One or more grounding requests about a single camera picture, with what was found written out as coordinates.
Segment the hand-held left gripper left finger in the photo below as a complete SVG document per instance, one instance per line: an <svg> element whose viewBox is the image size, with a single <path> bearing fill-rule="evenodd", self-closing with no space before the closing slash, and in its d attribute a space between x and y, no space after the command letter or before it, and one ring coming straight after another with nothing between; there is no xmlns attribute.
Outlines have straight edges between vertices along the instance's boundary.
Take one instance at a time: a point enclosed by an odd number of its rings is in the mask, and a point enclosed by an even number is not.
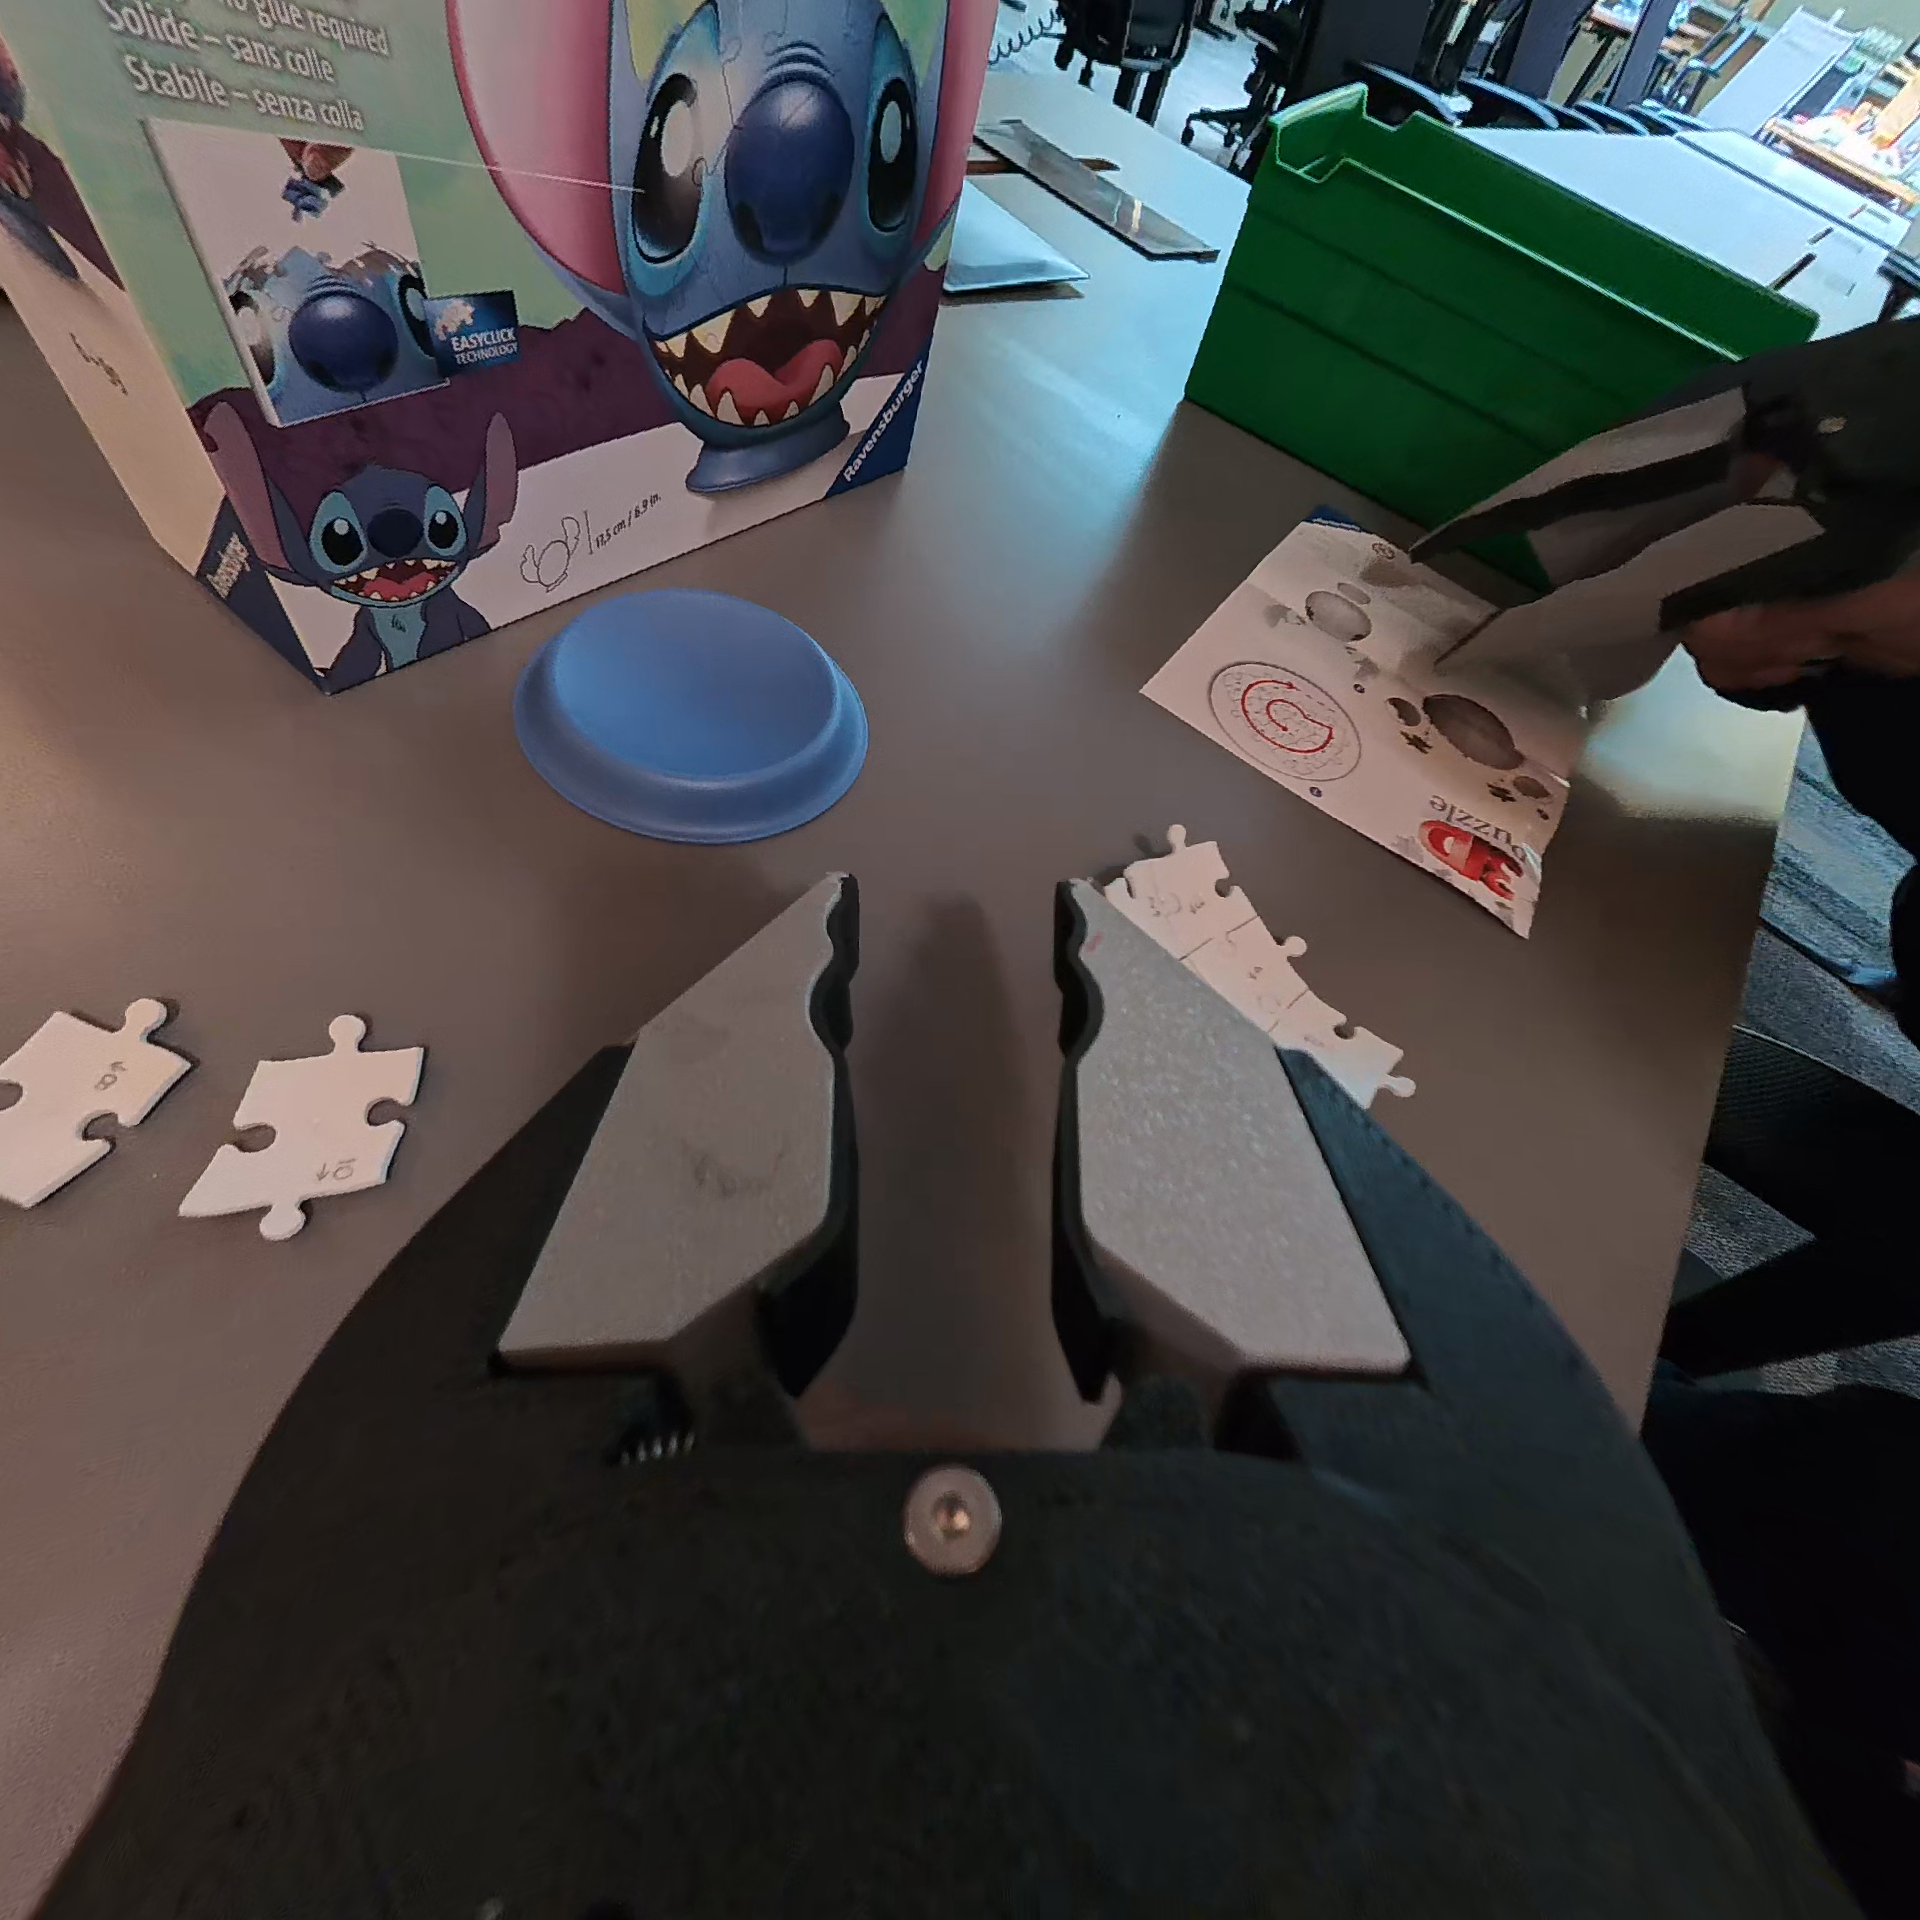
<svg viewBox="0 0 1920 1920"><path fill-rule="evenodd" d="M851 980L860 899L827 874L636 1037L497 1362L735 1381L796 1401L858 1298Z"/></svg>

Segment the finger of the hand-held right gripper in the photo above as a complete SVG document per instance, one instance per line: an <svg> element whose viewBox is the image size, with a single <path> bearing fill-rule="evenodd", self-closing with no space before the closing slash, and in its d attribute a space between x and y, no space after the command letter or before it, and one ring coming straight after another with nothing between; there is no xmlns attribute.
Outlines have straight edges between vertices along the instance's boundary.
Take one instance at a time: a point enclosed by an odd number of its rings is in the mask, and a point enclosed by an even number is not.
<svg viewBox="0 0 1920 1920"><path fill-rule="evenodd" d="M1667 601L1750 563L1815 541L1822 528L1784 491L1682 491L1633 503L1539 494L1503 498L1446 525L1431 552L1520 537L1548 588L1530 603L1489 614L1431 661L1434 673L1485 668L1558 679L1582 698L1643 688L1674 649L1685 614Z"/></svg>
<svg viewBox="0 0 1920 1920"><path fill-rule="evenodd" d="M1503 571L1609 571L1734 503L1747 398L1724 389L1629 419L1438 525L1415 562L1476 552Z"/></svg>

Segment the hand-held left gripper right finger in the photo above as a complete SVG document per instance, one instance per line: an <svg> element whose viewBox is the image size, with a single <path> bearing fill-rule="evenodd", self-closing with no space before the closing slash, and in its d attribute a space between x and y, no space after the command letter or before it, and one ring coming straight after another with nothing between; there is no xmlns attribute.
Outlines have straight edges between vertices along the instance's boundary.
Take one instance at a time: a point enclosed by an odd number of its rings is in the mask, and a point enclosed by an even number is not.
<svg viewBox="0 0 1920 1920"><path fill-rule="evenodd" d="M1076 1396L1406 1378L1290 1056L1080 878L1057 884L1055 978L1050 1309Z"/></svg>

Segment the assembled curved white puzzle section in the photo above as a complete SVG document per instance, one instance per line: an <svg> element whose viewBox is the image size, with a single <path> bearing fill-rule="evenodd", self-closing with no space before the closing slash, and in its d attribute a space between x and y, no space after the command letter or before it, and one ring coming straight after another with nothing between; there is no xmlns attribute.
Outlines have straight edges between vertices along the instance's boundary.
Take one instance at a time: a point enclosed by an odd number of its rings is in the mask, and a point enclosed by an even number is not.
<svg viewBox="0 0 1920 1920"><path fill-rule="evenodd" d="M1402 1072L1402 1046L1312 987L1299 972L1309 943L1262 922L1215 841L1194 842L1171 825L1164 852L1127 863L1100 893L1279 1050L1314 1056L1357 1107L1416 1091Z"/></svg>

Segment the printed instruction leaflet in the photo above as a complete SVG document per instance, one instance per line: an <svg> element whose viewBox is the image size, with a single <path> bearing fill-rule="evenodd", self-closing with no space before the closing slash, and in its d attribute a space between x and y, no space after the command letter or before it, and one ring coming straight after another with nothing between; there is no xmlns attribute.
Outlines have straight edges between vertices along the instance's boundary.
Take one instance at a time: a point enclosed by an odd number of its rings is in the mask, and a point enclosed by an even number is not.
<svg viewBox="0 0 1920 1920"><path fill-rule="evenodd" d="M1318 511L1142 697L1525 940L1588 717L1575 697L1493 668L1441 670L1491 614Z"/></svg>

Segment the white puzzle piece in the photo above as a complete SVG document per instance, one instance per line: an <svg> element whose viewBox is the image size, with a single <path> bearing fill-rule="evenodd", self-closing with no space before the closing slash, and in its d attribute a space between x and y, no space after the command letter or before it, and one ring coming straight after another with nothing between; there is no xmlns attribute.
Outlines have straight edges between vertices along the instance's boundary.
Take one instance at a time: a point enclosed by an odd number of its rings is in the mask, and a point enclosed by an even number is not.
<svg viewBox="0 0 1920 1920"><path fill-rule="evenodd" d="M34 1207L72 1184L113 1148L87 1126L135 1126L188 1074L191 1059L152 1040L170 1016L157 998L131 1001L114 1027L52 1012L3 1056L2 1083L16 1091L2 1111L6 1203Z"/></svg>
<svg viewBox="0 0 1920 1920"><path fill-rule="evenodd" d="M384 1184L406 1133L399 1118L372 1120L384 1101L408 1108L425 1049L367 1049L367 1021L337 1015L328 1049L311 1056L260 1059L233 1111L236 1133L268 1130L260 1148L225 1142L180 1196L177 1216L256 1214L265 1241L305 1229L305 1206Z"/></svg>

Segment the blue round puzzle stand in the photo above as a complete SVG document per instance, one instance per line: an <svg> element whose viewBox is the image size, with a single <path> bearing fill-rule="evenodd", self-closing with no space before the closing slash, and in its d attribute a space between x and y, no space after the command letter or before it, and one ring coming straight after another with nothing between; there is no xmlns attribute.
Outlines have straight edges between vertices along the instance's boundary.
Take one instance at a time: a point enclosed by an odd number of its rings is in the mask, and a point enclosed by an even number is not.
<svg viewBox="0 0 1920 1920"><path fill-rule="evenodd" d="M849 793L869 745L851 681L802 627L703 588L571 618L527 661L514 721L560 800L680 846L803 827Z"/></svg>

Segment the cartoon printed puzzle box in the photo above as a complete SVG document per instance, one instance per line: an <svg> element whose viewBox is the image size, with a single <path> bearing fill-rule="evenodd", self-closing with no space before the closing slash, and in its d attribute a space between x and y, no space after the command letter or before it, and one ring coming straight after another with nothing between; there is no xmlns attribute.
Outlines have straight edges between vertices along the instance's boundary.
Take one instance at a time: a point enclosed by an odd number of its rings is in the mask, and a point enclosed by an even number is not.
<svg viewBox="0 0 1920 1920"><path fill-rule="evenodd" d="M908 461L996 4L2 19L3 296L322 694Z"/></svg>

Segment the person's right hand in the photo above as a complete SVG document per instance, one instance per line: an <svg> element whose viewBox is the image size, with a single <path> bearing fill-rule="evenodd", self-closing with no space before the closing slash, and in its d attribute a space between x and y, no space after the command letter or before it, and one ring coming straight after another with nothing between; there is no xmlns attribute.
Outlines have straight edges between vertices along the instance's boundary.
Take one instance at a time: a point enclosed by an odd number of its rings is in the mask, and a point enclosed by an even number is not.
<svg viewBox="0 0 1920 1920"><path fill-rule="evenodd" d="M1679 643L1715 694L1741 707L1794 707L1845 679L1912 683L1917 576L1836 597L1740 607L1692 621Z"/></svg>

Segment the green plastic bin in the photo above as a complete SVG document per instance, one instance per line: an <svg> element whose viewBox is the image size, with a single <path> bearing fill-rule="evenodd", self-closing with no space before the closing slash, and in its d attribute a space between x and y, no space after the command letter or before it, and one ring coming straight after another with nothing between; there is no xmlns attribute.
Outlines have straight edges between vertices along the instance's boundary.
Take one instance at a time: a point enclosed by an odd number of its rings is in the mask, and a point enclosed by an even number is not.
<svg viewBox="0 0 1920 1920"><path fill-rule="evenodd" d="M1431 530L1811 309L1358 83L1268 123L1185 396Z"/></svg>

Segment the white table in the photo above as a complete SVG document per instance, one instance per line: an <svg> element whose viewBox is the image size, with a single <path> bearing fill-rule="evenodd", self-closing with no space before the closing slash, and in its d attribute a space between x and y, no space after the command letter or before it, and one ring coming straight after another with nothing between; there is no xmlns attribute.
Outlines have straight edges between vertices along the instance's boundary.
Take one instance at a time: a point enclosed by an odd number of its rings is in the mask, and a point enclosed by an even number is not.
<svg viewBox="0 0 1920 1920"><path fill-rule="evenodd" d="M1473 128L1463 138L1681 249L1807 305L1822 329L1880 311L1905 231L1741 134Z"/></svg>

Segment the grey office chair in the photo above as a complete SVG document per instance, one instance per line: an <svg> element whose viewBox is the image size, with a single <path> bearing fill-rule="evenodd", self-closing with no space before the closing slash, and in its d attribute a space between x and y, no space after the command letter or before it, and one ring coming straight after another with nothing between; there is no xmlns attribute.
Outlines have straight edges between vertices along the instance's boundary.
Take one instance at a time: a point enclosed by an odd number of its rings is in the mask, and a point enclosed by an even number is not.
<svg viewBox="0 0 1920 1920"><path fill-rule="evenodd" d="M1660 1338L1669 1369L1914 1400L1914 1044L1761 929Z"/></svg>

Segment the dark metal bar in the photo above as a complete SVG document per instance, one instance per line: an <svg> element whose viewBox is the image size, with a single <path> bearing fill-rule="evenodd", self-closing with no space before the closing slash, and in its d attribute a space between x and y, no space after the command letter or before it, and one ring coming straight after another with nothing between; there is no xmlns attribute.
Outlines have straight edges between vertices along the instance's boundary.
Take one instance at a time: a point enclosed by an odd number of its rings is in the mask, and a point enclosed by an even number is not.
<svg viewBox="0 0 1920 1920"><path fill-rule="evenodd" d="M968 173L1019 173L1153 261L1212 264L1219 249L1155 211L1118 182L1116 170L1067 154L1021 119L988 122L972 134L991 156Z"/></svg>

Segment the black office chair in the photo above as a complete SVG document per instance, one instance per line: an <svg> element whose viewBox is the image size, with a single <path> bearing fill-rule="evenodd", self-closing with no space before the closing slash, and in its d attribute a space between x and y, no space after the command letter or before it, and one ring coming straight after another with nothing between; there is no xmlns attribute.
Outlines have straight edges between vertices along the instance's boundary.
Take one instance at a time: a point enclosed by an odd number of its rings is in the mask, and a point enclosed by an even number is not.
<svg viewBox="0 0 1920 1920"><path fill-rule="evenodd" d="M1055 66L1080 63L1081 85L1092 83L1092 67L1112 67L1116 108L1153 126L1201 11L1203 3L1057 3Z"/></svg>

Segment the grey flat folder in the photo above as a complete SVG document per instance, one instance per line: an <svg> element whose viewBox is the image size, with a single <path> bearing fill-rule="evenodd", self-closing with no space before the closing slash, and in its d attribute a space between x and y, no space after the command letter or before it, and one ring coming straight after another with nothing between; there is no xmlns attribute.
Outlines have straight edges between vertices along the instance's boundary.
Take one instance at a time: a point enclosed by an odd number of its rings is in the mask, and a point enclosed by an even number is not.
<svg viewBox="0 0 1920 1920"><path fill-rule="evenodd" d="M962 184L941 270L947 297L1038 294L1086 279L1081 265L1067 261L972 180Z"/></svg>

